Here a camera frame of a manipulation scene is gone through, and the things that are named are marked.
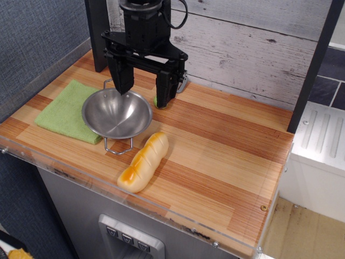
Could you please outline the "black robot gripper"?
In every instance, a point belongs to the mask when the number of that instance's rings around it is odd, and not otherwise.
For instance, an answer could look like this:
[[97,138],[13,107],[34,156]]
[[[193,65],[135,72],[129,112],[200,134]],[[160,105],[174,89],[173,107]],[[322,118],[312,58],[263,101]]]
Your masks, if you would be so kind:
[[169,5],[122,5],[125,30],[106,30],[105,58],[116,90],[124,95],[134,85],[134,69],[157,76],[156,107],[163,109],[175,98],[178,83],[186,75],[188,55],[170,42]]

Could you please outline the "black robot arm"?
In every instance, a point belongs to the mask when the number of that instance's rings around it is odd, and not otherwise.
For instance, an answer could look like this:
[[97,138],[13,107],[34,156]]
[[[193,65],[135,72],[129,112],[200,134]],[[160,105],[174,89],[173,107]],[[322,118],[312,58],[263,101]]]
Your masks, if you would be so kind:
[[124,32],[105,31],[105,57],[116,90],[134,85],[134,69],[156,75],[156,107],[165,108],[185,81],[188,55],[170,42],[170,1],[120,1]]

